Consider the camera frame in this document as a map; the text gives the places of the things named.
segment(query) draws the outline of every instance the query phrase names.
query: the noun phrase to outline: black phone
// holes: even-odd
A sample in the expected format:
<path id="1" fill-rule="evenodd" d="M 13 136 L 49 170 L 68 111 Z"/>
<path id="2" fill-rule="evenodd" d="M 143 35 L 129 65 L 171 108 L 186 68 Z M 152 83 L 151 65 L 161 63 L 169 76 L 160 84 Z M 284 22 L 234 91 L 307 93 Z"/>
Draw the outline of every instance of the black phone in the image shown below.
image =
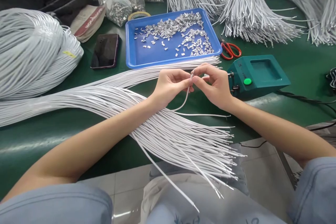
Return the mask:
<path id="1" fill-rule="evenodd" d="M 117 65 L 118 34 L 98 35 L 91 61 L 92 69 L 113 68 Z"/>

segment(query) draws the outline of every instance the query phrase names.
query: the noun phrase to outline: teal device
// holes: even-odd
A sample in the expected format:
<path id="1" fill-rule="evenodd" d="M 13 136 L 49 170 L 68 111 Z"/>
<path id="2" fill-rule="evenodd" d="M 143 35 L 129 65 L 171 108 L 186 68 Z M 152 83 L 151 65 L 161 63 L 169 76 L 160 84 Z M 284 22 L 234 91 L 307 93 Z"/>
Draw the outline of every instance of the teal device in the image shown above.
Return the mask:
<path id="1" fill-rule="evenodd" d="M 255 99 L 291 84 L 273 55 L 244 56 L 228 69 L 233 96 Z"/>

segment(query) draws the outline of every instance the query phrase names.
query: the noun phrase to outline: forearm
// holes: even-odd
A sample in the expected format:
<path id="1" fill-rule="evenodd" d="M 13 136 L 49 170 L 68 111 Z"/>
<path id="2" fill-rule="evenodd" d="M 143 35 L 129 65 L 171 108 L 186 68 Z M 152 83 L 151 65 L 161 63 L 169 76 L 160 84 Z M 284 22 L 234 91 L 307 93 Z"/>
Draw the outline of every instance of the forearm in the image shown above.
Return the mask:
<path id="1" fill-rule="evenodd" d="M 75 182 L 115 144 L 157 111 L 150 98 L 144 100 L 64 141 L 37 161 L 27 173 L 65 177 Z"/>
<path id="2" fill-rule="evenodd" d="M 336 149 L 315 133 L 254 108 L 236 98 L 228 111 L 302 166 L 311 159 L 336 156 Z"/>

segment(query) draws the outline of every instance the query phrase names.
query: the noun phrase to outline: floor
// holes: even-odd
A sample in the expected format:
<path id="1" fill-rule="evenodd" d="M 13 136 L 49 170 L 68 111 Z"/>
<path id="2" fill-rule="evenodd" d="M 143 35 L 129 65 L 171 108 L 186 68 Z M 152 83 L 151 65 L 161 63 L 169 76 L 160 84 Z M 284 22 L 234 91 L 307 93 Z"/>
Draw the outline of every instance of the floor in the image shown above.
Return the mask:
<path id="1" fill-rule="evenodd" d="M 244 142 L 244 145 L 258 146 L 263 139 Z M 250 197 L 290 223 L 286 208 L 294 192 L 276 149 L 269 143 L 260 148 L 242 147 L 248 155 L 242 163 Z M 113 201 L 113 224 L 137 224 L 140 220 L 140 204 L 144 186 L 149 182 L 150 165 L 91 178 L 87 183 L 105 190 Z"/>

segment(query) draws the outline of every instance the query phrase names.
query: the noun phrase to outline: tape roll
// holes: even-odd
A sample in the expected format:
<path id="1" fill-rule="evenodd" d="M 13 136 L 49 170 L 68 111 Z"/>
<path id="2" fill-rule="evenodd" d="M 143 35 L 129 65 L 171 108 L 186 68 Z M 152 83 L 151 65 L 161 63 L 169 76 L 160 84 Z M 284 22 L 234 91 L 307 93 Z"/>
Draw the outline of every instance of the tape roll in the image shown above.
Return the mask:
<path id="1" fill-rule="evenodd" d="M 128 16 L 128 21 L 142 17 L 145 18 L 148 16 L 151 16 L 148 12 L 134 12 Z"/>

